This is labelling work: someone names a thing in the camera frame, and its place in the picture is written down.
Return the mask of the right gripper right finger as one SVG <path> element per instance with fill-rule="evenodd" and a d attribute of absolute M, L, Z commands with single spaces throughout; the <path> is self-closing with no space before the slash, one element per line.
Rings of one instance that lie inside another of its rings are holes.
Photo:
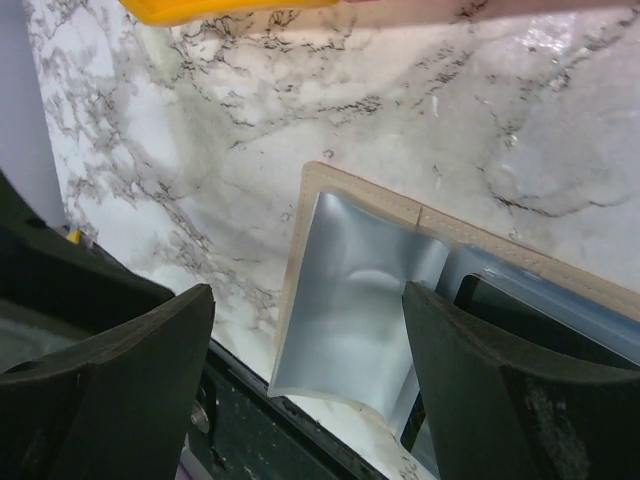
<path fill-rule="evenodd" d="M 444 479 L 635 479 L 639 368 L 503 305 L 409 282 L 402 307 Z"/>

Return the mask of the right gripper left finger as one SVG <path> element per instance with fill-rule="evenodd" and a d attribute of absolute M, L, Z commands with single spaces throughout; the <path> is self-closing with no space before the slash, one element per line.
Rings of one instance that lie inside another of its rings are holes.
<path fill-rule="evenodd" d="M 199 284 L 2 374 L 2 478 L 174 478 L 214 310 Z"/>

